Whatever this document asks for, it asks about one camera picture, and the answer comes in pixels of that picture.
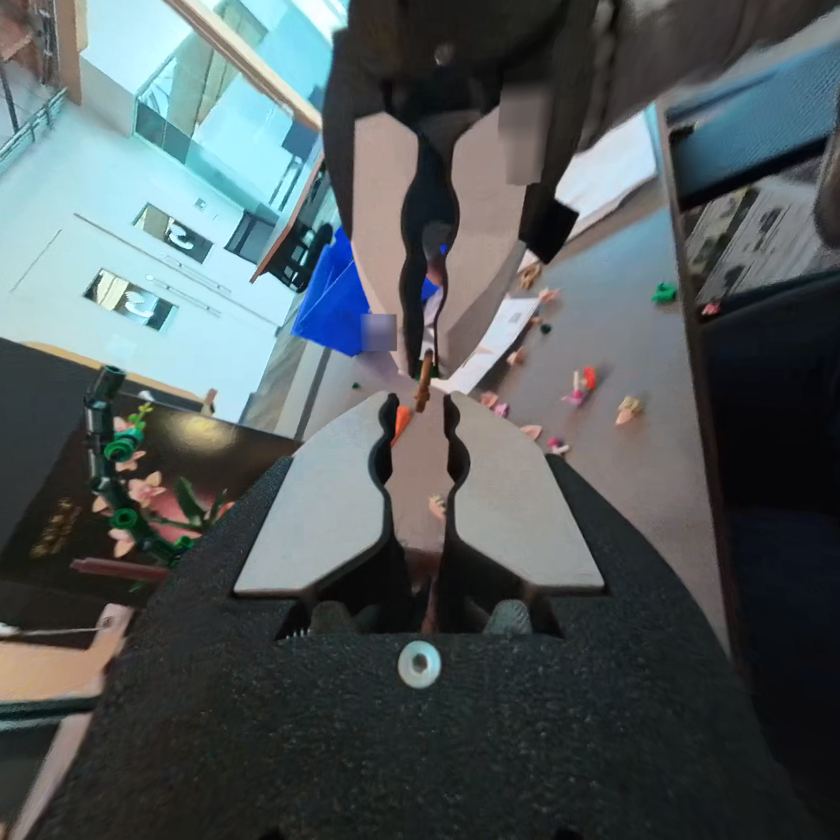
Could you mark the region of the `person's legs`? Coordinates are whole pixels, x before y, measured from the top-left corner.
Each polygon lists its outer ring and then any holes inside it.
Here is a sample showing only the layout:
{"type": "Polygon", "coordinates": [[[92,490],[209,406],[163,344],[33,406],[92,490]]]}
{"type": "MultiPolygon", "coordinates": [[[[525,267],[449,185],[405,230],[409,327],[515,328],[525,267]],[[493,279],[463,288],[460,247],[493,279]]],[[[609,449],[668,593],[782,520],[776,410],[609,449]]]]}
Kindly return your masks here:
{"type": "Polygon", "coordinates": [[[700,329],[738,630],[774,750],[838,801],[838,270],[726,300],[700,329]]]}

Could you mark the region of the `brick orchid model in pot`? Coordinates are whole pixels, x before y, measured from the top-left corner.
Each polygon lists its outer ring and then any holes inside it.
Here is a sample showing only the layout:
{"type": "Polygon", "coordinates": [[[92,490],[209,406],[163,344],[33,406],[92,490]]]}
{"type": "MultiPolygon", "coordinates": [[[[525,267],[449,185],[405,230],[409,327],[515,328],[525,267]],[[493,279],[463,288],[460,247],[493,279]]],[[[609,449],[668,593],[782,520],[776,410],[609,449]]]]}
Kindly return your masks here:
{"type": "Polygon", "coordinates": [[[46,478],[37,479],[2,540],[2,596],[31,595],[2,619],[2,832],[34,786],[48,800],[81,741],[132,620],[183,555],[236,503],[228,488],[201,490],[168,465],[135,473],[163,454],[166,425],[215,425],[152,403],[116,416],[123,377],[100,372],[46,478]]]}

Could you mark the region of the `person's right forearm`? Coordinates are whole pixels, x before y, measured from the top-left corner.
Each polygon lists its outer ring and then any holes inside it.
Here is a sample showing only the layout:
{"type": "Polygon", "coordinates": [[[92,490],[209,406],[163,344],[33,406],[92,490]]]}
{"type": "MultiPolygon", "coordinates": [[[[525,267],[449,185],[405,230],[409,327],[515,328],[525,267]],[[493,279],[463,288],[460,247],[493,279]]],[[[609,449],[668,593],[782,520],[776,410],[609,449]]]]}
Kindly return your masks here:
{"type": "Polygon", "coordinates": [[[597,2],[594,76],[577,146],[588,151],[668,90],[720,75],[752,49],[796,35],[827,1],[597,2]]]}

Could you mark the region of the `black orchid set box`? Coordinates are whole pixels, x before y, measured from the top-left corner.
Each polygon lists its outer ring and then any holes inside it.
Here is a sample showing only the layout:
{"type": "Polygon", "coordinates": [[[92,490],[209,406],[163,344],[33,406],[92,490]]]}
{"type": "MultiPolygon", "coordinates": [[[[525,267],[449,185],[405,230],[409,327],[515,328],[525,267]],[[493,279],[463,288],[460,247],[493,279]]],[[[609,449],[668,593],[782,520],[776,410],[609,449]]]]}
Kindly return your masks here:
{"type": "MultiPolygon", "coordinates": [[[[144,418],[143,443],[119,476],[133,502],[163,539],[198,539],[187,528],[188,512],[178,488],[220,519],[298,442],[249,427],[156,405],[144,418]]],[[[39,422],[38,435],[22,422],[2,436],[1,619],[36,644],[84,648],[108,604],[140,610],[154,593],[149,582],[80,572],[77,560],[154,564],[155,560],[117,533],[109,510],[90,488],[83,416],[61,425],[39,422]]]]}

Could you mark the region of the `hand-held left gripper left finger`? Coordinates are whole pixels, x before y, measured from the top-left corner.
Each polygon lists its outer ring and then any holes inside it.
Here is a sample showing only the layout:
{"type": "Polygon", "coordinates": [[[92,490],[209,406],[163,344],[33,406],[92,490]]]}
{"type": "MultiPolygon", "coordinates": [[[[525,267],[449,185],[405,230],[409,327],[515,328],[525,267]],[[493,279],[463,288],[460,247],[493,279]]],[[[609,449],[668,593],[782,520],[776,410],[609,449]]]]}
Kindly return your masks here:
{"type": "Polygon", "coordinates": [[[309,614],[340,602],[374,632],[404,632],[413,589],[395,535],[392,439],[400,403],[377,392],[299,448],[234,584],[244,598],[276,597],[309,614]]]}

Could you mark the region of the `printed white paper sheet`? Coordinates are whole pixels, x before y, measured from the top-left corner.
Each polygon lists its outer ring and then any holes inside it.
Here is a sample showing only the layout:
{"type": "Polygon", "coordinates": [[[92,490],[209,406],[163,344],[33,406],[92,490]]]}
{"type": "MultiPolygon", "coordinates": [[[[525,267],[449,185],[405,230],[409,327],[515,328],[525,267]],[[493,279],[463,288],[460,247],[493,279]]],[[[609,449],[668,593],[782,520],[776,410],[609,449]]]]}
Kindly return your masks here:
{"type": "Polygon", "coordinates": [[[643,110],[577,154],[561,177],[554,197],[577,213],[569,239],[614,213],[657,176],[648,113],[643,110]]]}

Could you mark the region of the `pile of bricks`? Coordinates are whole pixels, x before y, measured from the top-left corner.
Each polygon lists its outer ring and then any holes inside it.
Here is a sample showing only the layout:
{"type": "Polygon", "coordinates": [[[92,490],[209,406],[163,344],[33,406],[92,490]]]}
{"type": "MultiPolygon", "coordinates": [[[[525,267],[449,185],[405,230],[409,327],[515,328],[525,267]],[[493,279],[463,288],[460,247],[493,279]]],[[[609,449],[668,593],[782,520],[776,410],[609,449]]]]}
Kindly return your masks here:
{"type": "Polygon", "coordinates": [[[683,297],[668,262],[633,268],[561,261],[555,297],[473,391],[494,392],[518,426],[566,458],[628,518],[652,529],[711,525],[683,297]]]}

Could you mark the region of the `small brick orchid flower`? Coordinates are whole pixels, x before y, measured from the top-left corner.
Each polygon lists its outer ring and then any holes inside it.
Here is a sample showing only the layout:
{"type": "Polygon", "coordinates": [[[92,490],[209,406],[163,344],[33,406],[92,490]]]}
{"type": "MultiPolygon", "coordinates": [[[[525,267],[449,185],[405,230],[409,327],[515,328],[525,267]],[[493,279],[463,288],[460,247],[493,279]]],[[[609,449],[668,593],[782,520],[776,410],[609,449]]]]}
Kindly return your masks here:
{"type": "Polygon", "coordinates": [[[432,379],[436,372],[435,351],[428,349],[423,355],[421,370],[417,379],[414,393],[414,410],[421,414],[424,412],[430,398],[432,379]]]}

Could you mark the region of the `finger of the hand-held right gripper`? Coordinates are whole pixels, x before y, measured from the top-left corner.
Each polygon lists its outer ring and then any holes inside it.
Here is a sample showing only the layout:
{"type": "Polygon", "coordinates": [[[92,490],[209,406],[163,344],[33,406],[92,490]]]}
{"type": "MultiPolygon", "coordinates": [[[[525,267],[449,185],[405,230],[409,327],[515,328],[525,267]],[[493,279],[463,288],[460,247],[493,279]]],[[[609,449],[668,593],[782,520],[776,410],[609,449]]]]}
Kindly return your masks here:
{"type": "Polygon", "coordinates": [[[521,144],[489,112],[455,142],[450,169],[458,222],[446,256],[437,313],[437,368],[452,377],[487,332],[524,256],[520,239],[529,183],[515,162],[521,144]]]}
{"type": "Polygon", "coordinates": [[[357,119],[353,158],[353,258],[371,314],[395,318],[391,356],[409,371],[401,283],[403,210],[417,174],[418,138],[387,112],[357,119]]]}

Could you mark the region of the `black mesh office chair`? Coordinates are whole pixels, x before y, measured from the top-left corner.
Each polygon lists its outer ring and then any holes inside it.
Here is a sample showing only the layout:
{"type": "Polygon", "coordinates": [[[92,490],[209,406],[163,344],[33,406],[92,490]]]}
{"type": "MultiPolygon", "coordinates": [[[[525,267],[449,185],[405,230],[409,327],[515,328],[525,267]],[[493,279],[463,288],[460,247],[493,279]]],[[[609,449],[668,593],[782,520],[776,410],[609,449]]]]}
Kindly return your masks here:
{"type": "Polygon", "coordinates": [[[259,213],[244,211],[224,249],[251,264],[263,259],[266,249],[274,241],[276,221],[259,213]]]}

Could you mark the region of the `dark grey panel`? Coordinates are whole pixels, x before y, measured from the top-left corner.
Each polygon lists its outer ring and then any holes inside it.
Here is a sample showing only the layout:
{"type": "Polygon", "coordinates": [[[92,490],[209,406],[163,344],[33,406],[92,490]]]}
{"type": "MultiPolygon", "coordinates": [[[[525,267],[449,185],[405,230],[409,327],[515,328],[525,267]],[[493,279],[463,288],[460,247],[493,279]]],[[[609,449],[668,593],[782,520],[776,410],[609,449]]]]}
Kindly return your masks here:
{"type": "MultiPolygon", "coordinates": [[[[108,520],[113,505],[91,490],[85,397],[98,373],[23,344],[2,340],[2,578],[21,581],[49,575],[72,558],[103,556],[116,529],[108,520]]],[[[198,505],[218,514],[234,502],[222,489],[196,441],[165,441],[165,426],[210,421],[188,412],[195,405],[123,383],[112,401],[114,432],[134,426],[140,416],[145,452],[139,467],[161,473],[161,482],[180,478],[194,490],[198,505]]]]}

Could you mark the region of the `grey desk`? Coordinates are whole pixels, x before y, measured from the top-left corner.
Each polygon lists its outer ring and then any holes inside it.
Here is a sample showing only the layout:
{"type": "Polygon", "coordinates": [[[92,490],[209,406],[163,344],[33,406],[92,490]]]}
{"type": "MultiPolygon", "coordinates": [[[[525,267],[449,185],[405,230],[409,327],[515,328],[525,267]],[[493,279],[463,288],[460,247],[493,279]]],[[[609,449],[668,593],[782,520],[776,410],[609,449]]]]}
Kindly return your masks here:
{"type": "MultiPolygon", "coordinates": [[[[579,263],[587,260],[591,265],[599,261],[609,266],[617,266],[622,260],[629,261],[633,268],[640,268],[642,264],[664,266],[668,261],[678,278],[671,213],[660,183],[652,181],[638,190],[614,214],[574,240],[548,270],[568,259],[579,263]]],[[[613,505],[610,498],[604,498],[613,505]]],[[[614,508],[645,536],[677,573],[729,654],[728,619],[718,569],[718,546],[711,504],[709,527],[698,523],[682,529],[653,529],[638,518],[628,518],[627,509],[614,508]]]]}

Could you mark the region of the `long wooden-top desk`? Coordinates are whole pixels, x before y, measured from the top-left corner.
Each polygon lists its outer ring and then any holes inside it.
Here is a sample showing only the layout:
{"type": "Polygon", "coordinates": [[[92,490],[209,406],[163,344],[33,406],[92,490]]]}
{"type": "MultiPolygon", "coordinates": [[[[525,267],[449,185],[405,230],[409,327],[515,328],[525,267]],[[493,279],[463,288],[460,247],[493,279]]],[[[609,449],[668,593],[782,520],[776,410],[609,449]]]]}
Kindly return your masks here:
{"type": "Polygon", "coordinates": [[[296,202],[291,205],[288,216],[285,221],[280,220],[277,226],[272,231],[265,254],[260,258],[255,271],[248,282],[254,285],[258,278],[263,275],[267,269],[270,261],[273,259],[275,253],[283,246],[285,241],[289,238],[295,224],[297,223],[301,210],[308,204],[310,193],[313,186],[320,177],[320,173],[324,167],[324,151],[323,148],[318,149],[318,154],[314,159],[307,179],[303,182],[300,194],[296,202]]]}

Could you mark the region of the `blue plastic bin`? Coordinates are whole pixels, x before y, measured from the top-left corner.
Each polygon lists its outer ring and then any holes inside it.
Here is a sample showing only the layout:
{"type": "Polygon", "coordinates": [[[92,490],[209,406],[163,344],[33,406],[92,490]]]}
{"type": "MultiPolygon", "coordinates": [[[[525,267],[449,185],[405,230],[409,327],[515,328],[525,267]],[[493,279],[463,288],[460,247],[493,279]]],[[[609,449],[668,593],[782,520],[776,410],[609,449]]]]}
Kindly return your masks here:
{"type": "Polygon", "coordinates": [[[351,358],[397,349],[396,315],[363,282],[341,227],[311,274],[292,334],[351,358]]]}

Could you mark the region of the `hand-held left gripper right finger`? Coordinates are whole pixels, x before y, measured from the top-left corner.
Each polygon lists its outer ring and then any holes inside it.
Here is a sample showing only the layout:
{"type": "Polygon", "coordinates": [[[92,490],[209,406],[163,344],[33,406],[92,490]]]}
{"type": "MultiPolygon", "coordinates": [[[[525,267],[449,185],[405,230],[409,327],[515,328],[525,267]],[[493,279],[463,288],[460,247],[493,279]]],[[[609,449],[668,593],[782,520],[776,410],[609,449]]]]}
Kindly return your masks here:
{"type": "Polygon", "coordinates": [[[440,632],[560,632],[552,599],[605,582],[545,455],[467,395],[444,398],[447,469],[440,632]]]}

